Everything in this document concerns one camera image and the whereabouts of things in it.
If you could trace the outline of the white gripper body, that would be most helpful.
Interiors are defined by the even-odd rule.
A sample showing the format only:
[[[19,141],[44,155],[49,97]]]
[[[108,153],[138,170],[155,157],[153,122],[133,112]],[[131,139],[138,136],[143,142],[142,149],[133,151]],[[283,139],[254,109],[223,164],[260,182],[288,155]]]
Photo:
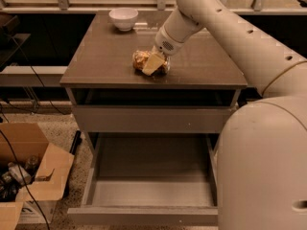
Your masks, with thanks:
[[[175,55],[183,45],[183,31],[169,26],[162,26],[155,38],[153,51],[165,56]]]

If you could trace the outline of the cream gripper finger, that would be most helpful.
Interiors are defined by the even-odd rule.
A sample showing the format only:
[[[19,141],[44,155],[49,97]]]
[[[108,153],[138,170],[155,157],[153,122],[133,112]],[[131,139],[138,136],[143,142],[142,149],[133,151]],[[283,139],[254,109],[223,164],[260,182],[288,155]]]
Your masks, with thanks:
[[[165,61],[165,58],[159,54],[151,54],[142,69],[142,72],[150,76],[154,73]]]

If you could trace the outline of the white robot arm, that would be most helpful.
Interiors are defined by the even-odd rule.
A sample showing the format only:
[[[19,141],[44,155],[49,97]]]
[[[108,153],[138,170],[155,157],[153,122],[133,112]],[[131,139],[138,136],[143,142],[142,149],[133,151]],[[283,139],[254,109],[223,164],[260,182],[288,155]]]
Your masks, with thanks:
[[[305,57],[230,11],[224,0],[176,0],[155,47],[167,56],[210,32],[260,100],[225,123],[216,148],[219,230],[307,230]]]

